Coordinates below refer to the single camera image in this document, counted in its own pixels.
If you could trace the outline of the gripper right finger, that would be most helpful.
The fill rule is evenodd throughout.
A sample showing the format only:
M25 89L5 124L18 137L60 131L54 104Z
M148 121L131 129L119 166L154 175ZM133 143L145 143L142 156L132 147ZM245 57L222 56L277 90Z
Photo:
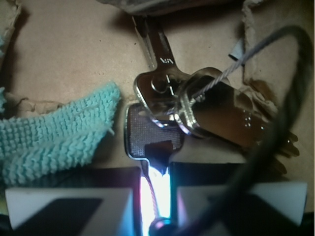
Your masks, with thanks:
M305 182L272 174L232 183L239 164L170 165L171 217L177 236L305 236Z

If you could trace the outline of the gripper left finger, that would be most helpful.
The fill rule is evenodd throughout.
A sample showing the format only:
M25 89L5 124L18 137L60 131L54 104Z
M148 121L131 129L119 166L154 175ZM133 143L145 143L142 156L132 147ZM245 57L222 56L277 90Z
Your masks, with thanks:
M138 236L138 167L51 174L5 190L14 236Z

